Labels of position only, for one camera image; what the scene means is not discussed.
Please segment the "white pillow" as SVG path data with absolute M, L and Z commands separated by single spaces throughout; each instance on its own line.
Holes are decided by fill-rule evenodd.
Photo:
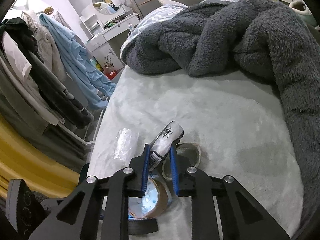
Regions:
M 173 0 L 157 0 L 161 5 L 174 5 L 174 6 L 179 6 L 179 7 L 182 7 L 182 8 L 187 8 L 188 6 L 183 4 L 183 3 L 180 3 L 180 2 L 177 2 L 177 1 L 173 1 Z

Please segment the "dark hanging clothes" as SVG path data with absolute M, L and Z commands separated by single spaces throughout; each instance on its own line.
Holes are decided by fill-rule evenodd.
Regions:
M 28 14 L 1 23 L 4 70 L 35 112 L 51 125 L 79 129 L 94 116 L 62 83 L 67 75 L 49 30 Z

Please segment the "clear empty tape roll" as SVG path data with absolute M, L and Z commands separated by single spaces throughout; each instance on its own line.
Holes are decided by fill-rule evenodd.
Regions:
M 176 145 L 178 155 L 187 158 L 191 166 L 198 167 L 201 162 L 202 151 L 198 144 L 192 142 L 184 142 Z M 164 159 L 162 164 L 162 176 L 166 181 L 172 181 L 170 156 Z

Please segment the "white dressing table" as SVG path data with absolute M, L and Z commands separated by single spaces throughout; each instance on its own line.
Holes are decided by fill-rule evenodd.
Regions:
M 113 15 L 103 15 L 90 4 L 81 12 L 81 22 L 89 32 L 87 49 L 102 67 L 116 72 L 124 68 L 120 59 L 120 49 L 130 35 L 129 23 L 134 27 L 140 22 L 137 13 L 125 13 L 120 9 Z

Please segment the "blue white tissue pack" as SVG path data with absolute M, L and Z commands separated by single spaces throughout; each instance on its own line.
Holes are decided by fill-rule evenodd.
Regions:
M 144 196 L 129 198 L 129 217 L 135 219 L 155 218 L 160 193 L 154 179 L 149 178 Z

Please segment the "white plastic wrap roll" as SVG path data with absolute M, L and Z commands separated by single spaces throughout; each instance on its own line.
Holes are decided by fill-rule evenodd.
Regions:
M 136 153 L 139 134 L 129 128 L 121 129 L 116 136 L 113 160 L 128 163 Z

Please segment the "cream plush cat bed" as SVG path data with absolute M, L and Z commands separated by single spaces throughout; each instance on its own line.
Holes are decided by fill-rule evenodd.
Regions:
M 306 23 L 313 27 L 316 27 L 317 21 L 311 13 L 310 9 L 303 1 L 293 1 L 289 4 L 289 7 Z

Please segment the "white clothes rack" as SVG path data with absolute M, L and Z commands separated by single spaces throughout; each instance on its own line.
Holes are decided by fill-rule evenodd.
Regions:
M 26 88 L 24 83 L 16 76 L 12 70 L 11 65 L 8 63 L 4 56 L 1 56 L 1 66 L 5 74 L 7 74 L 9 80 L 14 85 L 14 88 L 21 94 L 24 100 L 29 103 L 29 105 L 39 114 L 42 118 L 48 121 L 50 124 L 54 124 L 57 127 L 62 128 L 62 130 L 74 138 L 76 141 L 80 142 L 86 147 L 93 147 L 95 144 L 97 134 L 103 119 L 103 115 L 106 109 L 93 110 L 88 106 L 88 102 L 83 96 L 80 89 L 77 87 L 76 83 L 67 75 L 66 79 L 62 82 L 63 85 L 69 90 L 71 94 L 75 96 L 77 100 L 80 101 L 84 106 L 87 107 L 87 111 L 93 116 L 93 120 L 85 126 L 83 129 L 78 129 L 67 119 L 63 119 L 57 112 L 53 111 L 49 106 L 44 103 L 40 96 L 38 95 L 38 90 L 29 90 Z

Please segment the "light blue hanging garment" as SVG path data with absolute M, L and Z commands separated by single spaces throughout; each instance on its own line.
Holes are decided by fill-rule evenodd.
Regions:
M 41 14 L 39 21 L 54 38 L 67 73 L 78 85 L 88 104 L 95 109 L 107 107 L 108 102 L 102 100 L 98 92 L 111 97 L 116 84 L 91 63 L 87 49 L 77 42 L 75 32 L 46 14 Z

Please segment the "white power strip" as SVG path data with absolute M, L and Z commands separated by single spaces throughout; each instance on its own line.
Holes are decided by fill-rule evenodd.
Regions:
M 131 23 L 129 23 L 128 28 L 131 33 L 133 33 L 135 30 L 134 26 Z

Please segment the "white printed plastic wrapper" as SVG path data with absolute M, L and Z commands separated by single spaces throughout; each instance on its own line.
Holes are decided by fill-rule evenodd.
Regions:
M 176 121 L 162 129 L 150 145 L 149 171 L 154 170 L 166 158 L 172 144 L 179 141 L 183 135 L 184 130 Z

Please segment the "yellow curtain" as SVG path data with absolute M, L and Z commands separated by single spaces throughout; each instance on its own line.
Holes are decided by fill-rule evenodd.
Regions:
M 11 179 L 23 179 L 33 191 L 66 197 L 77 186 L 79 174 L 50 159 L 24 140 L 1 117 L 1 197 Z

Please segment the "dark grey fleece blanket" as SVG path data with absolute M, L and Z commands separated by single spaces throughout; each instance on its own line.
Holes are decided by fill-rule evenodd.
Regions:
M 302 228 L 319 208 L 319 44 L 289 7 L 269 0 L 192 5 L 129 38 L 122 61 L 155 75 L 218 74 L 231 64 L 276 83 L 304 185 Z

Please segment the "brown tape roll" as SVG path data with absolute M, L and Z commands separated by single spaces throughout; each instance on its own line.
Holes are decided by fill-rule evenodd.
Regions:
M 129 215 L 135 219 L 156 218 L 172 202 L 166 183 L 159 178 L 148 178 L 147 188 L 142 198 L 129 198 Z

